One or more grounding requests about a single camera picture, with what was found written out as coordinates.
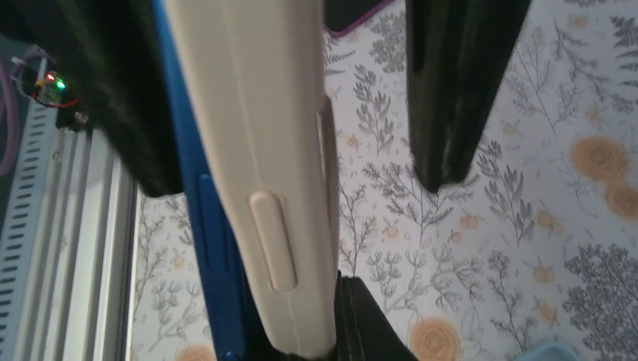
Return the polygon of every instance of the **black object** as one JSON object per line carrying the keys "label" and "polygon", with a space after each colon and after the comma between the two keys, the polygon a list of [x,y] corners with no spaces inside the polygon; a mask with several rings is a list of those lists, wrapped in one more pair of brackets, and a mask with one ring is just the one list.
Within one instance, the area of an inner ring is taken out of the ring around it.
{"label": "black object", "polygon": [[[360,278],[339,273],[335,292],[337,345],[326,361],[417,361],[396,336],[385,314]],[[248,353],[243,361],[302,361],[284,355],[267,340]]]}
{"label": "black object", "polygon": [[462,182],[531,0],[406,0],[410,151],[435,193]]}
{"label": "black object", "polygon": [[371,17],[388,0],[324,0],[324,25],[340,36]]}
{"label": "black object", "polygon": [[151,197],[183,190],[154,29],[145,0],[0,0],[3,34],[56,59],[81,110]]}

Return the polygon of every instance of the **side button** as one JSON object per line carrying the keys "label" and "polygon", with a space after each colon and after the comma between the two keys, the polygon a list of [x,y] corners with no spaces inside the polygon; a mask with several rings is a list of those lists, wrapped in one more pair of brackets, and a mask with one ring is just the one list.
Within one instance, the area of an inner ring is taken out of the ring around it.
{"label": "side button", "polygon": [[279,200],[272,193],[261,190],[253,193],[250,203],[272,288],[276,292],[290,291],[297,285],[297,277]]}

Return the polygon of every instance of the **cable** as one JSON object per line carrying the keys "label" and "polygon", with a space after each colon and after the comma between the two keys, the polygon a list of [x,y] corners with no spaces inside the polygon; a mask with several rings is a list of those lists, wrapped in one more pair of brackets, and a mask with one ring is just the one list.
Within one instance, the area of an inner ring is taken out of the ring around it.
{"label": "cable", "polygon": [[17,96],[11,78],[21,72],[29,60],[42,58],[54,61],[53,58],[39,47],[32,47],[26,51],[21,61],[14,65],[11,72],[9,72],[3,61],[0,60],[0,87],[2,88],[0,126],[2,125],[2,120],[5,118],[5,111],[7,118],[7,146],[5,147],[5,154],[0,162],[0,177],[9,173],[13,168],[20,146],[20,116],[18,114]]}

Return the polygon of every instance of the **printed orange rose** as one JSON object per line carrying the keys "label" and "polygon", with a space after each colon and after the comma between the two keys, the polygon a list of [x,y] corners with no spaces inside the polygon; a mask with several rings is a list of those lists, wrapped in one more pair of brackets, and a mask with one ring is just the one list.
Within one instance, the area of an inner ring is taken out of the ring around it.
{"label": "printed orange rose", "polygon": [[456,361],[459,335],[447,321],[427,319],[412,328],[410,348],[420,361]]}
{"label": "printed orange rose", "polygon": [[578,140],[571,148],[571,158],[576,171],[594,181],[618,181],[629,171],[629,153],[610,138]]}
{"label": "printed orange rose", "polygon": [[629,184],[610,185],[607,188],[607,205],[620,218],[638,222],[638,190]]}
{"label": "printed orange rose", "polygon": [[178,353],[175,361],[215,361],[213,348],[208,345],[195,344]]}

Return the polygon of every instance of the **white plastic object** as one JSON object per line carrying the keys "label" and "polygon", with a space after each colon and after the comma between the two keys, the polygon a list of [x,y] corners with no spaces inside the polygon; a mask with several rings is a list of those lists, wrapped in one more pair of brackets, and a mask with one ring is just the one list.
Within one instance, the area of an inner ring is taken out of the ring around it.
{"label": "white plastic object", "polygon": [[336,343],[339,225],[323,2],[166,0],[165,6],[266,334],[281,352],[325,356]]}

